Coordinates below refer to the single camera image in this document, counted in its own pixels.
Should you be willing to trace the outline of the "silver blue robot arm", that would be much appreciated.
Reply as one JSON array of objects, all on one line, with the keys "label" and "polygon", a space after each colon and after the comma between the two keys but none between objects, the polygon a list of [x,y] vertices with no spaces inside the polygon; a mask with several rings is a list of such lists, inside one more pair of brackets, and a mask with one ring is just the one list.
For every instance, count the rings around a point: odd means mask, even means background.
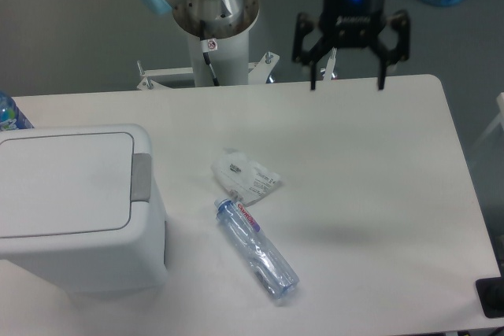
[{"label": "silver blue robot arm", "polygon": [[[195,85],[222,87],[265,82],[269,67],[249,66],[249,32],[259,14],[258,0],[142,0],[156,14],[171,13],[191,49]],[[368,48],[378,58],[377,86],[387,69],[410,56],[410,17],[384,14],[384,0],[323,0],[320,16],[300,13],[295,21],[291,59],[317,76],[318,62],[330,51]]]}]

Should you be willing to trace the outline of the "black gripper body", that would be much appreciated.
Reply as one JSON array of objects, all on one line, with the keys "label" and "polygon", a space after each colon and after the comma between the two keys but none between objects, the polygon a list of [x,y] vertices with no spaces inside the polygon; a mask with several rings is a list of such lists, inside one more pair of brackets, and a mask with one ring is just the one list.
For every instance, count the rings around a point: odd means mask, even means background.
[{"label": "black gripper body", "polygon": [[318,27],[331,46],[370,46],[384,26],[384,0],[323,0]]}]

